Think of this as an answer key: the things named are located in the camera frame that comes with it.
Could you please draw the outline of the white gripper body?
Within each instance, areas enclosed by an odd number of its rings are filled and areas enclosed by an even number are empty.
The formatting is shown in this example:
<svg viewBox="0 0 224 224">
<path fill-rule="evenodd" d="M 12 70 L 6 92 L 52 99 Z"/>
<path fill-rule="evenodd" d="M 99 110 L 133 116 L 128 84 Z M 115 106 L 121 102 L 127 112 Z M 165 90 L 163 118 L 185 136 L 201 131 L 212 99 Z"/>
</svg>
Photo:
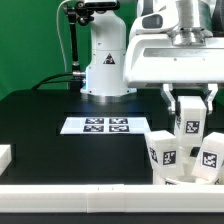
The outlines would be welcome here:
<svg viewBox="0 0 224 224">
<path fill-rule="evenodd" d="M 181 27 L 177 15 L 141 16 L 130 31 L 123 80 L 133 88 L 224 84 L 224 37 Z"/>
</svg>

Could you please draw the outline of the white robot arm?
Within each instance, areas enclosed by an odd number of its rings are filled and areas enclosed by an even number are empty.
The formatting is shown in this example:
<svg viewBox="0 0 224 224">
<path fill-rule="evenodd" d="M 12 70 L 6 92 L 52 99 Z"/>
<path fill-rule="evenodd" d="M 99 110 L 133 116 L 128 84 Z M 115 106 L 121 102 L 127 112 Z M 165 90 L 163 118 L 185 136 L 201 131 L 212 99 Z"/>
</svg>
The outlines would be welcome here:
<svg viewBox="0 0 224 224">
<path fill-rule="evenodd" d="M 205 88 L 211 113 L 224 86 L 224 0 L 137 0 L 128 42 L 109 7 L 115 3 L 84 0 L 95 17 L 86 69 L 89 94 L 119 96 L 132 88 L 158 87 L 174 114 L 180 103 L 173 89 Z"/>
</svg>

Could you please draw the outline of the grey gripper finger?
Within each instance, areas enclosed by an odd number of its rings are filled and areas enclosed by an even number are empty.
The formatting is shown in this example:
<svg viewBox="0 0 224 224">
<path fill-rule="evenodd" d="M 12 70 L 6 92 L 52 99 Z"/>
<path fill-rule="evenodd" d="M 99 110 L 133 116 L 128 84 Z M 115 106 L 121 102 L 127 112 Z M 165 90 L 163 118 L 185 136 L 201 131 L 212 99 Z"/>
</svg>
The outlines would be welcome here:
<svg viewBox="0 0 224 224">
<path fill-rule="evenodd" d="M 218 92 L 218 84 L 207 84 L 206 89 L 204 91 L 206 98 L 204 103 L 207 107 L 207 114 L 210 115 L 213 112 L 213 100 Z"/>
<path fill-rule="evenodd" d="M 172 115 L 176 113 L 176 100 L 172 95 L 173 85 L 163 84 L 161 89 L 161 96 L 167 104 L 168 112 Z"/>
</svg>

